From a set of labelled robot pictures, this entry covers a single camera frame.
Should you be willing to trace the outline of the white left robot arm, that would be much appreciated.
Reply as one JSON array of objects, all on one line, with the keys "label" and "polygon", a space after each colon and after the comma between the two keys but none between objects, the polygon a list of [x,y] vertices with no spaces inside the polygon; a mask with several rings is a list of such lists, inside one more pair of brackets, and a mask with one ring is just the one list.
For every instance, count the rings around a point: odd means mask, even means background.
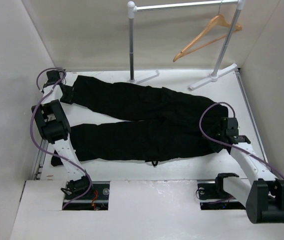
[{"label": "white left robot arm", "polygon": [[[43,94],[39,102],[31,107],[29,132],[34,145],[42,152],[60,158],[66,168],[68,182],[62,192],[78,200],[89,199],[94,194],[93,182],[79,162],[70,141],[71,127],[62,103],[71,104],[71,88],[63,83],[66,71],[49,67],[42,70],[36,78],[36,86]],[[33,135],[36,125],[41,138],[54,147],[53,152],[44,150],[36,143]]]}]

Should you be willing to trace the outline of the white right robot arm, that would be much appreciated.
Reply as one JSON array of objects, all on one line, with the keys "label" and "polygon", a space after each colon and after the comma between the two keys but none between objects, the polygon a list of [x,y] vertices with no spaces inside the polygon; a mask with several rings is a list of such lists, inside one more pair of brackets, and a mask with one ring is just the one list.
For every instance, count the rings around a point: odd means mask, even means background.
[{"label": "white right robot arm", "polygon": [[245,183],[235,173],[220,173],[213,186],[215,195],[233,196],[245,207],[253,224],[284,224],[284,179],[279,179],[266,162],[255,156],[249,139],[239,134],[237,119],[221,119],[215,137],[215,149],[226,149],[249,180]]}]

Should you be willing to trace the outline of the black trousers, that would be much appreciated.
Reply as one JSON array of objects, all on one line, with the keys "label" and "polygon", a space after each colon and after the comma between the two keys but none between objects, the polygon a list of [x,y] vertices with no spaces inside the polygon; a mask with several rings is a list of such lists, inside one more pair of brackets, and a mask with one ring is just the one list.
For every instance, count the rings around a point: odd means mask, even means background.
[{"label": "black trousers", "polygon": [[83,123],[71,128],[79,161],[158,162],[212,154],[203,133],[214,133],[228,108],[211,99],[162,87],[107,83],[78,76],[73,104],[116,118],[115,123]]}]

